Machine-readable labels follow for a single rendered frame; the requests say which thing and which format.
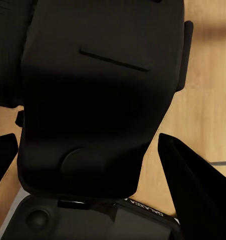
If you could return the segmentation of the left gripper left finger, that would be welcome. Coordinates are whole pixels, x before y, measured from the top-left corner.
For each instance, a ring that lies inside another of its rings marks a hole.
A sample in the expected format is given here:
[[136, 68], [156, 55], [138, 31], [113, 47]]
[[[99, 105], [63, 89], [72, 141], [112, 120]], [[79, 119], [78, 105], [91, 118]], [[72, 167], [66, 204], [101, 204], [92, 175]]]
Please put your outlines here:
[[18, 142], [14, 133], [0, 136], [0, 181], [18, 152]]

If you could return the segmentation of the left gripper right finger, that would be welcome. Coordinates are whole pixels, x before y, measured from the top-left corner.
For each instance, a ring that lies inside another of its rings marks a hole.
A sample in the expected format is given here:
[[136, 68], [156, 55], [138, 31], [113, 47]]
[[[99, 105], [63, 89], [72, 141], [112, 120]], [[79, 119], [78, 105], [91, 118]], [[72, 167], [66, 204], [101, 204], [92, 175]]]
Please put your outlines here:
[[226, 240], [226, 177], [174, 136], [158, 153], [184, 240]]

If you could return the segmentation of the digital camera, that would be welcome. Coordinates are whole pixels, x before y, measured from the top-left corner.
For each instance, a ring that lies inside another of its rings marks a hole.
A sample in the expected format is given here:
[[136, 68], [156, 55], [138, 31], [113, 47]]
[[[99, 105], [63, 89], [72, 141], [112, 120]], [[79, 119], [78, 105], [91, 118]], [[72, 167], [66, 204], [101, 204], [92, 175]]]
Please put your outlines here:
[[0, 107], [22, 127], [18, 179], [59, 208], [137, 191], [142, 161], [185, 87], [184, 0], [0, 0]]

